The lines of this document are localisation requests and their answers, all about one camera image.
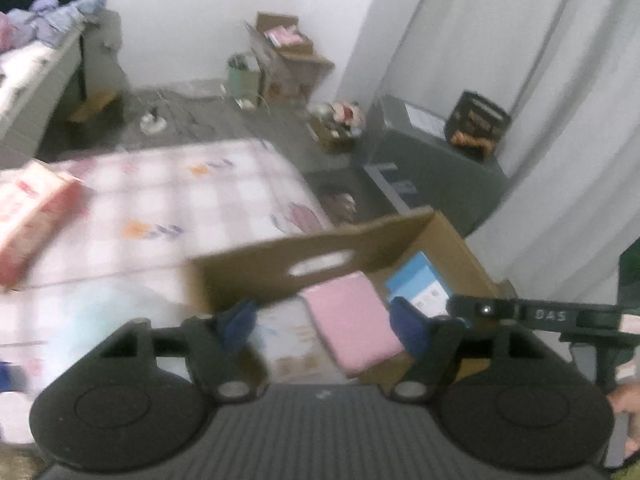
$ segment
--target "box handle hole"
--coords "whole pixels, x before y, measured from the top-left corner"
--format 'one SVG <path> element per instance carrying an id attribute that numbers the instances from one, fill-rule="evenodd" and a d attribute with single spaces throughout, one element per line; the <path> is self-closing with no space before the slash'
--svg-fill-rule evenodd
<path id="1" fill-rule="evenodd" d="M 348 264 L 355 256 L 356 251 L 353 249 L 345 249 L 343 251 L 335 251 L 333 253 L 314 256 L 307 260 L 296 263 L 289 269 L 291 276 L 307 276 L 315 274 L 322 270 L 337 269 L 337 267 Z"/>

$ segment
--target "cardboard box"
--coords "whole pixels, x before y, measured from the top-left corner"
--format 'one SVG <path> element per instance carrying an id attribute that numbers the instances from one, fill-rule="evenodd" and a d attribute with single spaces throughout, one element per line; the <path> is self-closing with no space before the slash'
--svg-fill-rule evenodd
<path id="1" fill-rule="evenodd" d="M 311 258 L 346 251 L 340 266 L 306 275 L 292 267 Z M 385 281 L 422 251 L 455 294 L 499 297 L 492 282 L 449 221 L 439 212 L 388 216 L 369 224 L 345 226 L 303 237 L 282 238 L 231 252 L 190 260 L 185 268 L 188 299 L 199 312 L 222 312 L 239 300 L 262 303 L 283 300 L 302 288 L 362 270 L 384 301 Z M 405 374 L 412 359 L 401 353 L 376 365 L 358 379 L 388 390 Z M 246 379 L 257 386 L 266 373 L 257 355 L 245 348 L 238 357 Z"/>
<path id="2" fill-rule="evenodd" d="M 258 13 L 260 16 L 273 16 L 273 14 Z M 285 16 L 289 19 L 285 23 L 297 23 L 295 16 Z M 262 19 L 260 27 L 266 27 Z M 262 72 L 264 73 L 260 95 L 268 104 L 290 104 L 295 102 L 308 102 L 319 82 L 334 67 L 334 64 L 313 49 L 307 54 L 289 52 L 277 49 L 271 41 L 260 32 L 256 26 L 246 23 L 249 31 L 251 50 Z"/>
<path id="3" fill-rule="evenodd" d="M 355 145 L 355 139 L 343 129 L 335 130 L 338 134 L 338 137 L 335 137 L 332 131 L 317 117 L 309 119 L 309 128 L 313 132 L 314 139 L 329 154 L 350 152 Z"/>
<path id="4" fill-rule="evenodd" d="M 267 12 L 258 12 L 258 15 L 255 19 L 255 30 L 260 32 L 263 36 L 264 33 L 272 28 L 276 27 L 292 27 L 295 25 L 298 26 L 299 18 L 297 16 L 287 16 L 286 14 L 269 14 Z M 305 40 L 304 43 L 295 44 L 295 45 L 283 45 L 283 46 L 275 46 L 271 43 L 271 40 L 267 38 L 267 41 L 271 43 L 271 46 L 280 53 L 292 53 L 292 54 L 313 54 L 314 52 L 314 42 L 311 41 L 308 37 L 298 30 L 300 36 Z"/>

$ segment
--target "pink book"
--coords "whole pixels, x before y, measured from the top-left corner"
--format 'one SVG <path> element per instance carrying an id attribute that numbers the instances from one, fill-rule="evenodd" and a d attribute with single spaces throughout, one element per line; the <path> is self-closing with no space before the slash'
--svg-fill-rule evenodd
<path id="1" fill-rule="evenodd" d="M 348 376 L 402 351 L 385 305 L 362 272 L 310 286 L 300 295 L 338 366 Z"/>

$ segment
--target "human hand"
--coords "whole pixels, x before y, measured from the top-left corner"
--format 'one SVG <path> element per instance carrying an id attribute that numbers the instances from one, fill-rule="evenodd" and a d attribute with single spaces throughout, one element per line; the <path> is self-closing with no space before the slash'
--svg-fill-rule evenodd
<path id="1" fill-rule="evenodd" d="M 640 383 L 623 384 L 608 396 L 614 413 L 630 414 L 629 438 L 625 454 L 630 456 L 640 450 Z"/>

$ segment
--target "pink box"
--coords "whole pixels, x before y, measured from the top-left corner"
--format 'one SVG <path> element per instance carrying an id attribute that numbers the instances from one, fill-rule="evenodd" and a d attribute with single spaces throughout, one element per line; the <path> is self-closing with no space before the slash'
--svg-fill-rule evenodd
<path id="1" fill-rule="evenodd" d="M 78 210 L 82 183 L 36 160 L 0 184 L 0 286 L 15 286 L 31 259 Z"/>

